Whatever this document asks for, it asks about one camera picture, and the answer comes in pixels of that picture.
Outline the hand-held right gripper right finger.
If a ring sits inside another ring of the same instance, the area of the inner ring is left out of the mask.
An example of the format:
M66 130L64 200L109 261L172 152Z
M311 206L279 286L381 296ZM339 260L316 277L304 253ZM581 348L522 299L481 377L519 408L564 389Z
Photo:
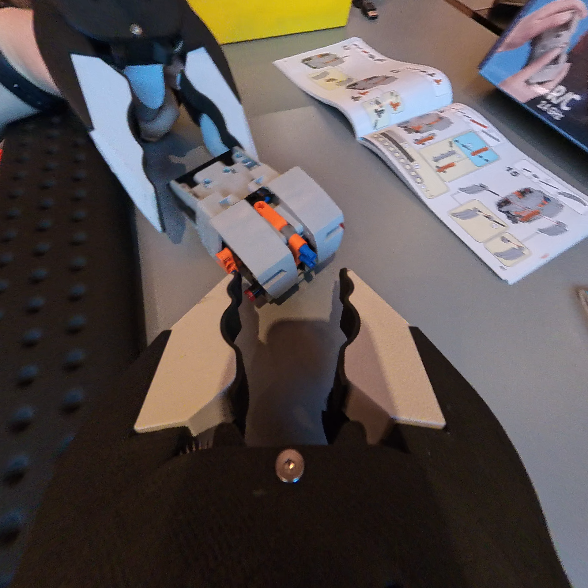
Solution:
M346 423L359 422L371 445L396 424L443 430L446 420L409 323L354 271L339 272L337 353L328 395L328 442Z

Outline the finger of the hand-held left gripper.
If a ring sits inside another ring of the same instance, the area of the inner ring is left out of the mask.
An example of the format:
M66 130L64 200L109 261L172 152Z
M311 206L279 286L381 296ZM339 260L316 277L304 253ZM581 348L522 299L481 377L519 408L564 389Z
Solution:
M239 148L257 158L258 154L245 111L235 92L224 54L221 68L206 48L189 51L179 75L179 94L192 120L200 128L205 148L219 156Z
M158 232L165 232L156 189L144 167L144 152L130 125L133 98L164 100L162 64L133 65L119 72L96 56L70 55L91 120L89 136L122 187Z

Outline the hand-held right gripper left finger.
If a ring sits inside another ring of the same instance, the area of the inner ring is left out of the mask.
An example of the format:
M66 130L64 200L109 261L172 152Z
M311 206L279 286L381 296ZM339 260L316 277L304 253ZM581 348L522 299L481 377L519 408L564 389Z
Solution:
M245 431L248 384L240 349L242 277L226 275L167 332L164 351L136 419L136 433L222 422Z

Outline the grey brick toy vehicle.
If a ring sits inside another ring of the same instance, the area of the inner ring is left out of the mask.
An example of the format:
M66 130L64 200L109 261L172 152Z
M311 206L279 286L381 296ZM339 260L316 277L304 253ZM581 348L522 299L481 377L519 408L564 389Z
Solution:
M240 148L169 183L178 207L251 300L276 300L340 248L344 215L303 169L278 173Z

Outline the person's left forearm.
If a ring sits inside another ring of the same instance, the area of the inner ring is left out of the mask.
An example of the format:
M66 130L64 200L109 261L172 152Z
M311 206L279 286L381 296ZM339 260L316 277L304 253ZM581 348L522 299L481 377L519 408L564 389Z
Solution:
M1 7L1 52L29 81L62 99L40 54L31 9ZM38 113L40 112L34 112L26 107L15 108L13 111L1 109L1 132L3 133L9 124Z

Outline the grey desk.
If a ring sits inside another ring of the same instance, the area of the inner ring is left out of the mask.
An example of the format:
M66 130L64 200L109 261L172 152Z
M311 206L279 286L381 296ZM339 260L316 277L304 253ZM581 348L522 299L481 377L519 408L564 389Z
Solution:
M452 364L375 293L340 272L341 330L322 412L327 445L248 447L235 339L241 278L163 331L136 364L134 400L203 399L217 336L235 369L229 415L191 452L187 424L134 440L149 470L123 567L139 587L570 587L522 461Z

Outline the person's left hand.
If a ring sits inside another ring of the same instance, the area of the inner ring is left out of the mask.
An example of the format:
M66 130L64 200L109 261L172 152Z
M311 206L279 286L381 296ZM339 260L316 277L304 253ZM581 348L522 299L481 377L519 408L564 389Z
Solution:
M135 107L139 136L145 142L156 142L169 133L179 118L179 107L173 100L153 109L139 103Z

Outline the black wristband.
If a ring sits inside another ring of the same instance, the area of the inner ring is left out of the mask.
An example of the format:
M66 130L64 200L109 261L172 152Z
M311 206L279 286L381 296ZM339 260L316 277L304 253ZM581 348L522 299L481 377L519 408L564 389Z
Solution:
M1 52L1 109L26 107L44 112L60 107L63 100L24 77Z

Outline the yellow plastic bin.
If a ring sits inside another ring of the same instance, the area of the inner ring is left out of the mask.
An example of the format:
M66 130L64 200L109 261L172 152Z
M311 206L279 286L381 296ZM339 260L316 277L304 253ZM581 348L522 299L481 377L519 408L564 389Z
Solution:
M220 45L339 28L351 1L188 1Z

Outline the dark studded mat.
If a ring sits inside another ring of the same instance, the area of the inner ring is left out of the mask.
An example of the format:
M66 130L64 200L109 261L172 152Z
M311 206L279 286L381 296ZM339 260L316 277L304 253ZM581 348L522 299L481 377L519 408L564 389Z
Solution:
M1 157L1 587L55 461L145 345L134 207L64 110Z

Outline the open instruction booklet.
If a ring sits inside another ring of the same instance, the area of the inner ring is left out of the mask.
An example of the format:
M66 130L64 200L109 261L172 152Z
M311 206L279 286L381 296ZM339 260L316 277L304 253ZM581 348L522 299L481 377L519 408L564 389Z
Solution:
M453 102L443 72L353 37L273 63L338 109L374 152L510 285L587 238L587 195Z

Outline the blue toy set box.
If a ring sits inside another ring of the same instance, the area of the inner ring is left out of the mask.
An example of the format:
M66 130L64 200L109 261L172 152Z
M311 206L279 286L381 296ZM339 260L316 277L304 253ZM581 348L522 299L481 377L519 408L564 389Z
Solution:
M587 151L587 1L527 1L479 73Z

